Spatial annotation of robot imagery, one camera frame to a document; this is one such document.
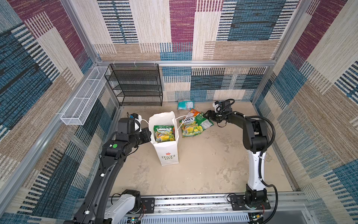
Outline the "green Fox's candy bag front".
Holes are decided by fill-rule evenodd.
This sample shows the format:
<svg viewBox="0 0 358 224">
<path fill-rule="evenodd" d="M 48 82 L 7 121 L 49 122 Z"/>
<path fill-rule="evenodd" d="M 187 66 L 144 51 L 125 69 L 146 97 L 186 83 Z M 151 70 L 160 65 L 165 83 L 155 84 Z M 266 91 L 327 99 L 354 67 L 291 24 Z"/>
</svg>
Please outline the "green Fox's candy bag front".
<svg viewBox="0 0 358 224">
<path fill-rule="evenodd" d="M 174 126 L 164 126 L 164 125 L 154 126 L 154 138 L 157 143 L 175 141 Z"/>
</svg>

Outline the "white illustrated paper bag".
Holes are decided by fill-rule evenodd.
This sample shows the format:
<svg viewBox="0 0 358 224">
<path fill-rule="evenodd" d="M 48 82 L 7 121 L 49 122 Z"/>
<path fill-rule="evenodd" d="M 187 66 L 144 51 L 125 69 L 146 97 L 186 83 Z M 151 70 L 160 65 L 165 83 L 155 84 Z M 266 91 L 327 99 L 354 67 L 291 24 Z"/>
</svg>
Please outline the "white illustrated paper bag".
<svg viewBox="0 0 358 224">
<path fill-rule="evenodd" d="M 179 163 L 179 118 L 173 111 L 158 113 L 147 121 L 151 132 L 150 143 L 154 146 L 162 166 Z"/>
</svg>

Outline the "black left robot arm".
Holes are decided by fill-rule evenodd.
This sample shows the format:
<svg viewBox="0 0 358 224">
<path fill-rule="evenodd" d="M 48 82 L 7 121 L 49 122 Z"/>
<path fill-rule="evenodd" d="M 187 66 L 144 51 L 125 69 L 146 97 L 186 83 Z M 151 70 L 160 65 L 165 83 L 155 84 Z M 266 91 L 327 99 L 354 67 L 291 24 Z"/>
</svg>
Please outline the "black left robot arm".
<svg viewBox="0 0 358 224">
<path fill-rule="evenodd" d="M 117 175 L 127 157 L 134 153 L 139 145 L 150 142 L 149 128 L 141 127 L 141 116 L 133 113 L 120 118 L 110 139 L 103 145 L 99 154 L 100 164 L 87 195 L 72 220 L 66 224 L 117 224 L 129 212 L 141 210 L 141 194 L 137 190 L 127 189 L 110 208 L 108 199 Z"/>
</svg>

